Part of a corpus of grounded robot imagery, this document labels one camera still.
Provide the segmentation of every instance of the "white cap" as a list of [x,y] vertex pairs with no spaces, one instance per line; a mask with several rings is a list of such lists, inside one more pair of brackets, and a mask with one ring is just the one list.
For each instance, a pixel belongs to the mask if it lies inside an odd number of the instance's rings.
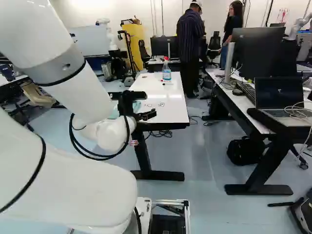
[[196,5],[198,5],[201,9],[203,9],[203,3],[200,0],[192,0],[191,4],[195,3]]

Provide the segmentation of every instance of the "man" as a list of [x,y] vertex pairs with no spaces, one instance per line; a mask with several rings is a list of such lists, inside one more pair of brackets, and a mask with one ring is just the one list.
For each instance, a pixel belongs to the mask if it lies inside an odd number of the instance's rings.
[[198,89],[199,46],[204,36],[204,23],[201,20],[202,3],[193,0],[176,25],[176,34],[181,60],[181,78],[187,98],[196,98],[194,90]]

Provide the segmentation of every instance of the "yellow machine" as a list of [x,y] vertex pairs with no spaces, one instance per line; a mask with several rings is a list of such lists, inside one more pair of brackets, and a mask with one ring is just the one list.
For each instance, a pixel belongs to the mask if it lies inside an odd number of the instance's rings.
[[139,40],[144,40],[143,25],[130,23],[122,25],[122,30],[127,31],[131,35],[131,52],[133,56],[133,61],[136,66],[135,69],[143,70],[143,62],[141,59],[140,49],[138,46]]

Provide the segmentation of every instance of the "laptop screen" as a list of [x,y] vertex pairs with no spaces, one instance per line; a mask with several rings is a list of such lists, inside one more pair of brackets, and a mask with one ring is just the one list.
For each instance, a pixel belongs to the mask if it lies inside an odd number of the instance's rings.
[[255,96],[257,109],[284,109],[303,101],[301,78],[256,78]]

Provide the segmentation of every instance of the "black pants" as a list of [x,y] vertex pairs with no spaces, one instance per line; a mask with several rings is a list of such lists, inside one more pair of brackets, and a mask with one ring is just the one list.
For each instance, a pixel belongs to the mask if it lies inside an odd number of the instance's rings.
[[192,95],[199,82],[199,58],[194,58],[189,62],[182,62],[180,74],[184,93],[187,96]]

